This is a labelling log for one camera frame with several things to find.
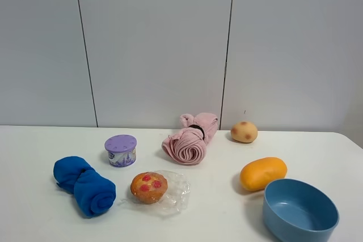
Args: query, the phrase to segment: black elastic band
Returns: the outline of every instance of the black elastic band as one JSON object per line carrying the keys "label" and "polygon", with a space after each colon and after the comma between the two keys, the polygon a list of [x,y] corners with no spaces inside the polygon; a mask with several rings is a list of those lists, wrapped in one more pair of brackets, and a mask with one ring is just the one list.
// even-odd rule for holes
{"label": "black elastic band", "polygon": [[203,133],[203,140],[204,140],[205,134],[201,127],[199,127],[198,125],[190,125],[188,128],[199,129]]}

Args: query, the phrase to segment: rolled pink cloth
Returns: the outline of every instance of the rolled pink cloth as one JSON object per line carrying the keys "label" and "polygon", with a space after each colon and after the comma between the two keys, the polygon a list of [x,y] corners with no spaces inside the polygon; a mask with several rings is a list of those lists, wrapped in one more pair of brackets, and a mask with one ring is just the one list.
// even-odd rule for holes
{"label": "rolled pink cloth", "polygon": [[162,148],[173,160],[180,164],[199,164],[206,154],[206,146],[218,129],[218,118],[212,113],[200,113],[180,116],[184,129],[169,135],[162,143]]}

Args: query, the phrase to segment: muffin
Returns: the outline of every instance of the muffin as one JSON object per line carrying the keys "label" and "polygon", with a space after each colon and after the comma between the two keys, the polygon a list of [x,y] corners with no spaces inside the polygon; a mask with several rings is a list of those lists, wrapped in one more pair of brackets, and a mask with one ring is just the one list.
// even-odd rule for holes
{"label": "muffin", "polygon": [[168,189],[168,182],[163,175],[145,172],[137,175],[130,186],[131,193],[141,202],[152,204],[158,202]]}

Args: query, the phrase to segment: plastic bowl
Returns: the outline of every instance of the plastic bowl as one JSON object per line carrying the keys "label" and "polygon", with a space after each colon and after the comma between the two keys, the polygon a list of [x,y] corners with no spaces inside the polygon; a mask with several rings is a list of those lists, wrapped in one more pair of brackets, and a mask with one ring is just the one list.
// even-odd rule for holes
{"label": "plastic bowl", "polygon": [[334,203],[305,182],[281,179],[265,189],[263,219],[283,242],[326,242],[339,221]]}

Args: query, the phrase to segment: panel seam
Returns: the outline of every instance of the panel seam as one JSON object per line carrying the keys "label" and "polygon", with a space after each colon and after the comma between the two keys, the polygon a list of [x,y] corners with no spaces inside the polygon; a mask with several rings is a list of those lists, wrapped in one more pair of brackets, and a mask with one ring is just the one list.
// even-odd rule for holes
{"label": "panel seam", "polygon": [[91,87],[91,94],[92,94],[93,110],[95,112],[96,126],[98,128],[98,120],[97,120],[97,113],[96,113],[95,96],[94,96],[94,93],[93,93],[93,86],[92,86],[92,80],[91,80],[90,64],[88,62],[88,53],[87,53],[87,46],[86,46],[85,29],[83,27],[81,4],[80,4],[79,0],[77,0],[77,3],[78,3],[79,18],[81,19],[82,36],[83,36],[83,44],[85,46],[85,54],[86,54],[86,61],[87,61],[88,77],[90,79],[90,87]]}
{"label": "panel seam", "polygon": [[221,104],[221,116],[220,116],[220,129],[222,127],[223,102],[224,102],[224,99],[225,99],[225,87],[226,87],[226,76],[227,76],[227,62],[228,62],[228,51],[229,51],[229,37],[230,37],[230,32],[231,32],[232,9],[233,9],[233,0],[231,0],[231,6],[230,6],[230,11],[229,11],[229,23],[228,23],[228,36],[227,36],[225,74],[224,74],[224,78],[223,78],[222,104]]}

